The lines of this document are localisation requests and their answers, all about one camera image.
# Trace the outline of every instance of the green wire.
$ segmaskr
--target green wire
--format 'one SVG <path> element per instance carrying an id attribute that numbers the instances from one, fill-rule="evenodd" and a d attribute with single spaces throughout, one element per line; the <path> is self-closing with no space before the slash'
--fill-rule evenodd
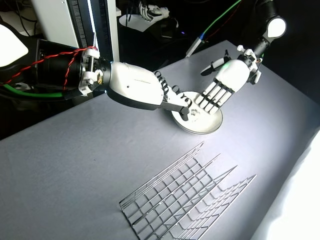
<path id="1" fill-rule="evenodd" d="M 57 93 L 30 93 L 30 92 L 24 92 L 17 90 L 13 88 L 12 86 L 9 86 L 8 84 L 3 85 L 6 89 L 8 89 L 10 92 L 18 95 L 23 95 L 27 97 L 35 97 L 35 98 L 60 98 L 63 96 L 62 92 Z"/>
<path id="2" fill-rule="evenodd" d="M 207 28 L 204 30 L 203 35 L 212 27 L 213 24 L 216 23 L 220 18 L 222 18 L 227 12 L 229 12 L 235 5 L 240 3 L 242 0 L 236 1 L 231 7 L 229 7 L 224 13 L 222 13 L 216 20 L 214 20 Z"/>

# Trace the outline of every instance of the white connector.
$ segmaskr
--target white connector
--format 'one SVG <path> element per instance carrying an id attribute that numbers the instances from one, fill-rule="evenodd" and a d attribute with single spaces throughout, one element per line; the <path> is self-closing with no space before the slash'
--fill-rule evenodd
<path id="1" fill-rule="evenodd" d="M 188 49 L 188 51 L 186 51 L 185 53 L 185 57 L 188 58 L 190 57 L 194 51 L 197 49 L 197 47 L 200 45 L 200 43 L 202 42 L 202 40 L 197 37 L 196 40 L 192 43 L 191 47 Z"/>

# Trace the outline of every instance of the metal wire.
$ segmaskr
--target metal wire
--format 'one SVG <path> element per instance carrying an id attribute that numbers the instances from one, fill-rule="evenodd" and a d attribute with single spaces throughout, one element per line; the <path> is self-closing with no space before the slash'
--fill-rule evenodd
<path id="1" fill-rule="evenodd" d="M 119 204 L 140 240 L 200 239 L 255 176 L 222 190 L 219 183 L 237 166 L 211 177 L 195 158 L 203 142 Z"/>

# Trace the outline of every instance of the gray table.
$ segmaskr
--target gray table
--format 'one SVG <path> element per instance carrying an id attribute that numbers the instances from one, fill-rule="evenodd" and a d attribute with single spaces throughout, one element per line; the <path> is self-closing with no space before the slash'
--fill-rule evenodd
<path id="1" fill-rule="evenodd" d="M 201 91 L 209 62 L 229 50 L 224 41 L 160 71 L 170 85 Z M 320 108 L 266 67 L 222 109 L 217 132 L 180 129 L 163 110 L 91 99 L 0 142 L 0 239 L 135 240 L 118 202 L 204 141 L 199 154 L 222 153 L 217 168 L 238 165 L 232 184 L 257 178 L 204 240 L 247 240 L 320 125 Z"/>

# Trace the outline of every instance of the dark background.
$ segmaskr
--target dark background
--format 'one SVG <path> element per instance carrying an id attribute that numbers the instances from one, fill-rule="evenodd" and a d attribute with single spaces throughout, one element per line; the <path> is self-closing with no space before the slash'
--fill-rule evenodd
<path id="1" fill-rule="evenodd" d="M 118 24 L 121 60 L 155 71 L 184 58 L 196 37 L 236 0 L 209 0 L 203 4 L 192 4 L 188 1 L 199 0 L 150 0 L 148 2 L 159 7 L 168 7 L 170 16 L 178 20 L 179 28 L 172 32 L 172 39 L 161 37 L 163 26 L 168 26 L 167 29 L 175 29 L 175 27 L 170 28 L 173 22 L 175 23 L 172 19 L 157 22 L 146 32 L 138 32 Z M 242 0 L 234 14 L 236 7 L 220 19 L 207 36 L 217 29 L 219 31 L 201 45 L 198 51 L 223 40 L 253 48 L 261 29 L 261 22 L 253 11 L 254 2 L 255 0 Z M 320 2 L 277 0 L 276 4 L 279 14 L 287 22 L 287 31 L 284 36 L 272 43 L 264 55 L 263 64 L 320 104 L 320 83 L 316 66 L 320 52 L 318 47 L 320 33 L 317 31 L 320 23 L 318 13 Z M 130 10 L 132 2 L 118 0 L 117 6 L 122 14 L 125 14 L 127 8 Z M 212 56 L 211 61 L 220 57 Z M 72 107 L 70 101 L 21 103 L 0 98 L 0 139 L 70 107 Z"/>

